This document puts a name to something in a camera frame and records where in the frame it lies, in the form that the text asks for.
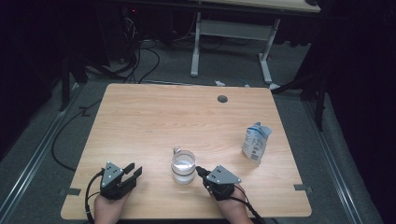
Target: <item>person's hand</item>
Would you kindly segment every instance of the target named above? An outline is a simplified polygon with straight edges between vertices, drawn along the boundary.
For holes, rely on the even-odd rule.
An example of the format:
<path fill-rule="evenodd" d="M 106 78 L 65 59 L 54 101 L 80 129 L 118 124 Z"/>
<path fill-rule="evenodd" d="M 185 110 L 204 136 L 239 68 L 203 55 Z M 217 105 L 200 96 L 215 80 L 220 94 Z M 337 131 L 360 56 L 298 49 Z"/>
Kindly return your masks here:
<path fill-rule="evenodd" d="M 122 209 L 131 195 L 131 191 L 125 194 L 121 199 L 110 201 L 102 195 L 95 198 L 94 203 L 94 220 L 95 224 L 115 224 L 119 221 Z"/>
<path fill-rule="evenodd" d="M 240 185 L 238 184 L 235 185 L 238 188 L 240 188 L 243 192 L 235 188 L 231 196 L 245 202 L 246 201 L 246 197 L 244 195 L 245 190 Z M 219 207 L 220 212 L 231 224 L 253 223 L 248 217 L 247 207 L 243 203 L 233 199 L 216 201 L 215 197 L 212 194 L 210 194 L 210 197 L 215 200 L 216 204 Z"/>

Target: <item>hand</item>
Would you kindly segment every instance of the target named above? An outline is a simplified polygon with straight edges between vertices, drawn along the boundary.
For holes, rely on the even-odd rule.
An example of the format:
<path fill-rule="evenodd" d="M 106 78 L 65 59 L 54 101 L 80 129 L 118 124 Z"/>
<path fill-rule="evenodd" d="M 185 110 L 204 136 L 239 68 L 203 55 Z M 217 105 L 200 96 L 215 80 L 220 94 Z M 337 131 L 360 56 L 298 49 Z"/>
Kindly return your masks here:
<path fill-rule="evenodd" d="M 123 207 L 128 200 L 129 195 L 131 195 L 131 191 L 116 201 L 110 201 L 102 195 L 98 195 L 94 203 L 95 224 L 117 223 L 121 217 Z"/>
<path fill-rule="evenodd" d="M 243 192 L 235 188 L 231 196 L 245 202 L 245 190 L 240 185 L 235 185 Z M 210 197 L 216 201 L 215 197 L 212 194 L 210 194 Z M 220 212 L 231 224 L 253 224 L 253 222 L 248 217 L 247 207 L 243 203 L 233 199 L 228 199 L 216 201 L 216 204 L 218 205 Z"/>

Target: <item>glass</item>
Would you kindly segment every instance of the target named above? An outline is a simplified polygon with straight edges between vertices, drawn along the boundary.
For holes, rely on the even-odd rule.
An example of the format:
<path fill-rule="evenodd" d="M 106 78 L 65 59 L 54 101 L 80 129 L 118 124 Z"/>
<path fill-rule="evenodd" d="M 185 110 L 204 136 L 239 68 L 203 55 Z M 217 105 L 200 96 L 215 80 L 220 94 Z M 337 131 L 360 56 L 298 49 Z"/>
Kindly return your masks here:
<path fill-rule="evenodd" d="M 178 184 L 190 184 L 195 177 L 195 157 L 190 151 L 174 148 L 173 178 Z"/>

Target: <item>gray carpet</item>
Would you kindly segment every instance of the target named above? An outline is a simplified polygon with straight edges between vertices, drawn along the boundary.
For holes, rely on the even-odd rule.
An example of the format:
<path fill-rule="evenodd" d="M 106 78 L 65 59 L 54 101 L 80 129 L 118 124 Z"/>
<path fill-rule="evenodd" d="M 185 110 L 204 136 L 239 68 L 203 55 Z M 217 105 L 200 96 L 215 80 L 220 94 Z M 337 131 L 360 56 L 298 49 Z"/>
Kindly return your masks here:
<path fill-rule="evenodd" d="M 244 46 L 230 43 L 217 46 L 216 43 L 203 44 L 201 51 L 200 74 L 190 77 L 192 46 L 174 45 L 172 48 L 159 44 L 155 50 L 161 58 L 159 66 L 145 79 L 153 81 L 177 82 L 195 85 L 215 85 L 215 80 L 226 86 L 244 86 L 266 88 L 258 63 L 257 50 L 261 42 L 248 43 Z M 291 48 L 287 43 L 273 46 L 268 61 L 273 81 L 282 85 L 294 78 L 308 47 Z M 145 49 L 141 50 L 141 62 L 135 71 L 138 80 L 157 62 L 156 56 Z M 76 97 L 70 110 L 65 115 L 64 123 L 81 112 L 81 106 L 89 106 L 103 97 L 106 86 L 114 80 L 90 76 L 89 82 L 80 87 L 81 93 Z M 296 91 L 275 95 L 276 106 L 291 150 L 295 157 L 303 183 L 308 187 L 307 196 L 313 213 L 310 217 L 282 217 L 278 223 L 349 223 L 347 213 L 339 198 L 332 180 L 329 166 L 323 154 L 322 144 L 316 127 L 307 108 L 313 103 L 300 101 Z M 47 129 L 58 115 L 61 105 L 61 85 L 53 89 L 53 97 L 32 117 L 30 125 L 21 135 L 19 141 L 1 161 L 2 185 L 0 201 L 3 202 L 11 192 L 24 167 L 35 153 Z M 55 142 L 57 158 L 70 167 L 77 167 L 79 157 L 93 124 L 99 104 L 88 109 L 89 116 L 78 116 L 61 132 Z M 347 145 L 336 118 L 332 112 L 331 101 L 326 98 L 326 110 L 323 117 L 322 133 L 330 147 L 337 164 L 351 190 L 351 195 L 359 209 L 362 223 L 382 223 L 373 206 L 359 173 L 351 159 Z M 73 173 L 58 165 L 50 150 L 40 164 L 32 181 L 22 194 L 15 209 L 9 211 L 8 223 L 83 223 L 84 220 L 63 220 L 60 216 L 64 203 L 64 191 L 70 186 Z M 132 223 L 222 223 L 221 220 L 157 220 L 133 221 Z"/>

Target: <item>table top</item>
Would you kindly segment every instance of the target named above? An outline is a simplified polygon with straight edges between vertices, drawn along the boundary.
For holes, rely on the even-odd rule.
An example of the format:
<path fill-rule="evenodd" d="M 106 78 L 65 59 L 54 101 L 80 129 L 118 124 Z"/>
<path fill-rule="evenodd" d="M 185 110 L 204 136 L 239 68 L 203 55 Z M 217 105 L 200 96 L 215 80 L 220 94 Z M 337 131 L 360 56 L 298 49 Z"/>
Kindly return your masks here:
<path fill-rule="evenodd" d="M 228 101 L 220 103 L 219 95 Z M 260 166 L 241 149 L 247 128 L 257 121 L 273 130 Z M 294 189 L 302 180 L 268 89 L 110 84 L 70 187 L 81 193 L 67 195 L 62 217 L 86 218 L 88 183 L 111 161 L 120 168 L 131 162 L 143 167 L 122 218 L 222 218 L 200 176 L 188 185 L 173 180 L 174 147 L 191 151 L 206 170 L 221 164 L 240 177 L 262 217 L 311 214 L 305 191 Z M 99 182 L 90 192 L 99 191 Z"/>
<path fill-rule="evenodd" d="M 320 12 L 319 6 L 310 6 L 305 0 L 199 0 L 201 2 L 229 4 L 244 7 L 265 7 L 298 12 Z"/>

